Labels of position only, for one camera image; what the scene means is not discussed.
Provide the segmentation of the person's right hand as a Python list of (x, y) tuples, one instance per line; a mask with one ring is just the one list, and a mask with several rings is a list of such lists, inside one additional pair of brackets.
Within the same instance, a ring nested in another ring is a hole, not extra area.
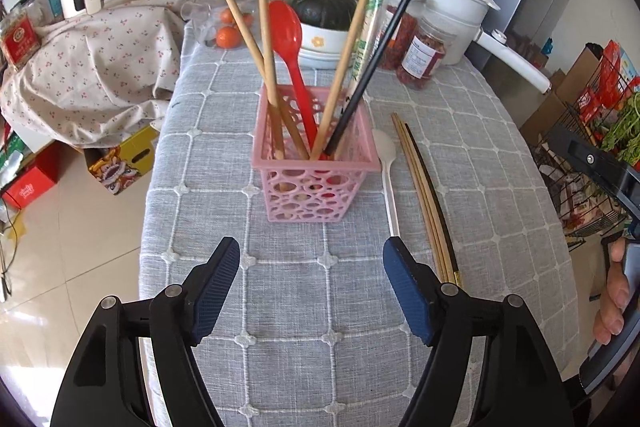
[(601, 345), (607, 345), (624, 327), (623, 312), (630, 299), (629, 283), (623, 271), (626, 246), (626, 239), (621, 237), (608, 248), (610, 269), (592, 329), (594, 339)]

